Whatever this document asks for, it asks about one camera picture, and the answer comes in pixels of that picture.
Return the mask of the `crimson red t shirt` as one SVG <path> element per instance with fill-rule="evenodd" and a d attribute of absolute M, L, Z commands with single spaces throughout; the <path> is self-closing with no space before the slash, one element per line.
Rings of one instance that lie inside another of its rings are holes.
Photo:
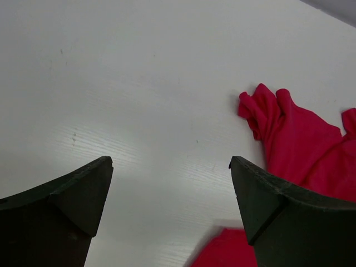
<path fill-rule="evenodd" d="M 266 172 L 307 190 L 355 203 L 355 109 L 342 112 L 338 128 L 297 106 L 288 90 L 259 84 L 239 96 L 238 115 L 261 142 Z M 258 266 L 244 228 L 223 229 L 193 266 Z"/>

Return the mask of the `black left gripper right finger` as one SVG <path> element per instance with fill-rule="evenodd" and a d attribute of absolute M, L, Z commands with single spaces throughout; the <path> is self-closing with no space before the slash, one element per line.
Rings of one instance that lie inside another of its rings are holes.
<path fill-rule="evenodd" d="M 355 203 L 307 190 L 241 156 L 229 168 L 258 266 L 355 266 Z"/>

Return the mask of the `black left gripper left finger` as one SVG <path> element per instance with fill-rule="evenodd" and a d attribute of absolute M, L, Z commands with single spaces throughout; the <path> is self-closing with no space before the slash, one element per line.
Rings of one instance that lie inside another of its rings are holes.
<path fill-rule="evenodd" d="M 113 174 L 102 156 L 1 199 L 1 266 L 84 266 Z"/>

